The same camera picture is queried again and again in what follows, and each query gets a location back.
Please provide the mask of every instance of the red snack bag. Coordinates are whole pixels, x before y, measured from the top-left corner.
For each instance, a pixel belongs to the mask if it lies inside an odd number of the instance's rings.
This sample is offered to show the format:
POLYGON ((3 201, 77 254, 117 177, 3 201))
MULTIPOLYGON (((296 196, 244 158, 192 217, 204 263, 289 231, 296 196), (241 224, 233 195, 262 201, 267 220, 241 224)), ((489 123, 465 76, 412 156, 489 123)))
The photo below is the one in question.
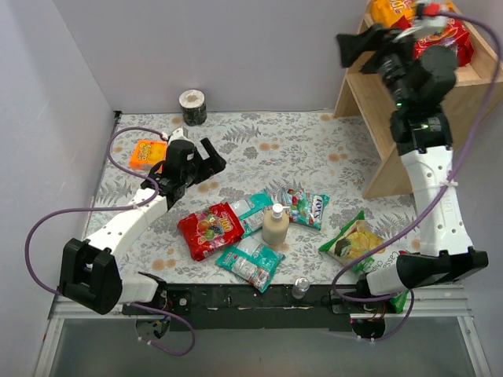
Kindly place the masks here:
MULTIPOLYGON (((398 20, 393 27, 405 30, 412 24, 404 16, 398 20)), ((447 19, 446 28, 439 33, 434 33, 426 38, 417 41, 414 46, 413 58, 417 59, 428 47, 441 45, 452 49, 457 56, 457 65, 463 67, 470 63, 474 53, 470 33, 464 25, 454 18, 447 19)))
POLYGON ((241 239, 244 229, 228 203, 218 203, 178 223, 194 261, 208 258, 221 247, 241 239))

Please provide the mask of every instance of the beige bottle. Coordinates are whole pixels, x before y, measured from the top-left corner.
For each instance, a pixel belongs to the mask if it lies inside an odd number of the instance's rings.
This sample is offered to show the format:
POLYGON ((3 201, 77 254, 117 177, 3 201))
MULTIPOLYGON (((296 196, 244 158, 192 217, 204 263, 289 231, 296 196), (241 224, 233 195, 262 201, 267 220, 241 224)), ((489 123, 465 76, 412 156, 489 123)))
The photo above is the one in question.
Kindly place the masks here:
POLYGON ((279 203, 273 205, 272 210, 264 214, 264 225, 262 227, 262 238, 269 245, 279 245, 286 238, 286 232, 290 225, 290 218, 279 203))

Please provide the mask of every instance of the leaf pattern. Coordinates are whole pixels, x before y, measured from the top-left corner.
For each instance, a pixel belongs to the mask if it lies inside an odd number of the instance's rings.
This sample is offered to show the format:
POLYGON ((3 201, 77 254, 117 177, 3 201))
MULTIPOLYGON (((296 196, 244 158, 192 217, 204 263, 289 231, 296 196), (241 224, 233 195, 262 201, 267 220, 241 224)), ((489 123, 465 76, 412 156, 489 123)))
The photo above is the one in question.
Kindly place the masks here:
MULTIPOLYGON (((383 238, 407 226, 415 218, 412 196, 362 198, 362 189, 380 161, 363 120, 329 117, 325 121, 322 115, 209 113, 202 126, 187 127, 189 138, 198 148, 197 142, 209 137, 226 159, 227 167, 210 180, 191 187, 167 214, 153 222, 119 261, 120 271, 152 273, 168 283, 243 284, 242 279, 215 265, 219 252, 202 262, 193 261, 177 225, 195 211, 222 201, 232 203, 261 189, 266 189, 275 201, 282 188, 305 189, 331 197, 320 232, 290 225, 287 240, 278 247, 286 259, 277 269, 275 284, 291 284, 300 276, 306 276, 312 284, 330 284, 342 267, 335 259, 318 253, 318 248, 335 237, 360 210, 365 212, 368 228, 383 238), (332 154, 339 158, 330 159, 332 154)), ((180 127, 181 120, 179 114, 123 115, 117 128, 144 126, 171 132, 180 127)), ((142 132, 120 135, 114 144, 115 148, 121 147, 120 152, 114 152, 114 158, 127 166, 139 139, 155 136, 142 132)), ((107 163, 95 204, 124 205, 140 183, 141 180, 107 163)), ((115 214, 92 213, 87 234, 97 231, 115 214)), ((262 241, 261 232, 252 236, 262 241)), ((418 231, 400 240, 399 245, 411 250, 410 244, 416 238, 418 231)), ((349 284, 355 279, 346 274, 340 282, 349 284)))

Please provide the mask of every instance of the robotic arm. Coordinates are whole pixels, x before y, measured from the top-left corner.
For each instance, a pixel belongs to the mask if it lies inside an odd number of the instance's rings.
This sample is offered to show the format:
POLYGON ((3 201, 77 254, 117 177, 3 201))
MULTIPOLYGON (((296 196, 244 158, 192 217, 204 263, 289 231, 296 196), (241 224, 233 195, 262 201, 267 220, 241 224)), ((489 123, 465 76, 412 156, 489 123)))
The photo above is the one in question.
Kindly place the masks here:
MULTIPOLYGON (((417 10, 424 8, 417 2, 417 10)), ((461 218, 452 168, 452 136, 440 103, 456 84, 455 53, 444 46, 427 49, 413 60, 415 36, 431 34, 445 17, 425 21, 411 30, 386 29, 375 24, 360 35, 337 35, 343 67, 365 51, 375 51, 362 74, 379 74, 397 110, 391 115, 391 135, 413 186, 417 213, 445 193, 420 224, 419 254, 400 255, 395 265, 369 273, 357 284, 360 297, 386 295, 415 287, 463 279, 487 267, 484 251, 476 251, 461 218)))
MULTIPOLYGON (((150 170, 149 177, 160 188, 154 200, 117 214, 84 241, 67 242, 58 287, 62 295, 100 314, 108 313, 118 303, 147 302, 156 308, 163 307, 165 283, 161 279, 147 273, 121 276, 117 264, 130 245, 168 212, 188 187, 225 169, 226 161, 211 142, 205 138, 201 144, 209 155, 207 159, 202 159, 184 130, 178 128, 168 139, 166 161, 150 170)), ((129 204, 134 206, 154 193, 152 182, 145 180, 129 204)))

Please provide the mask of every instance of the wooden shelf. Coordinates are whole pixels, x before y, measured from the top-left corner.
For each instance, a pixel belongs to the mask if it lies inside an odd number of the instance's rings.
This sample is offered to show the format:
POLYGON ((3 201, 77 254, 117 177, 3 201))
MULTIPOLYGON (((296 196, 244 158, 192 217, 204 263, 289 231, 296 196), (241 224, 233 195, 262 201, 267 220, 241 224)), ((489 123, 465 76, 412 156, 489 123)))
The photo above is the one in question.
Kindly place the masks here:
MULTIPOLYGON (((374 24, 370 14, 371 5, 372 0, 367 5, 358 32, 363 32, 374 24)), ((455 6, 454 11, 461 13, 455 6)), ((443 110, 450 121, 455 149, 460 148, 468 136, 497 63, 494 51, 480 33, 470 24, 466 24, 465 27, 470 31, 475 53, 470 64, 456 70, 456 87, 442 102, 443 110)), ((382 159, 363 195, 366 199, 412 192, 409 178, 398 157, 396 144, 389 130, 391 113, 396 109, 395 104, 378 75, 359 73, 360 67, 371 55, 372 53, 362 54, 357 62, 347 69, 334 111, 334 118, 361 115, 382 159)), ((503 68, 500 65, 500 76, 485 116, 492 112, 502 100, 503 68)))

